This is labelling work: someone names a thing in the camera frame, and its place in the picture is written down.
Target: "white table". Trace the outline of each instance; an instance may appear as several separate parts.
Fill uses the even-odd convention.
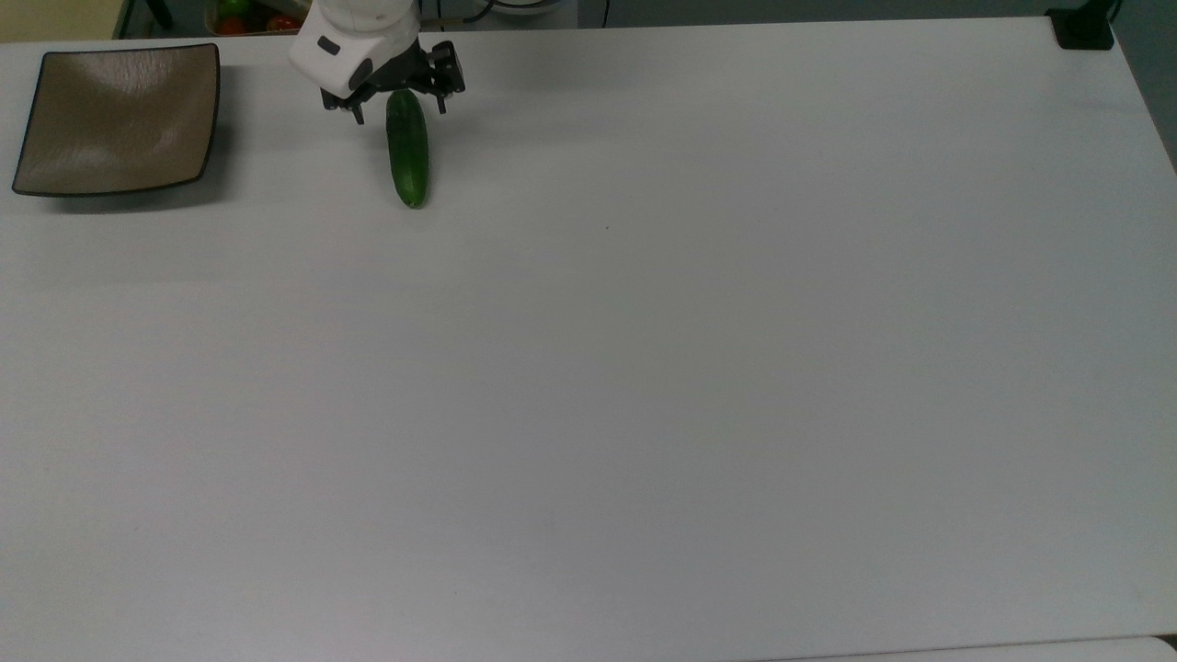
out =
[[[838,662],[1110,662],[1112,660],[1177,662],[1177,653],[1157,638],[1124,638],[838,657]]]
[[[1177,630],[1177,178],[1118,49],[453,39],[424,211],[278,38],[220,44],[200,183],[0,193],[0,658]],[[0,49],[0,178],[52,47]]]

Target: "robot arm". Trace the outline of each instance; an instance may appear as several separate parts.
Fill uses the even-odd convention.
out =
[[[322,88],[327,110],[364,124],[377,92],[413,90],[445,100],[466,88],[453,42],[425,52],[415,0],[317,0],[291,47],[291,64]]]

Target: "brown plate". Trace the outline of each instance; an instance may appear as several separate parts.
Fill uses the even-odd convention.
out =
[[[12,190],[101,196],[195,181],[219,94],[214,44],[46,53]]]

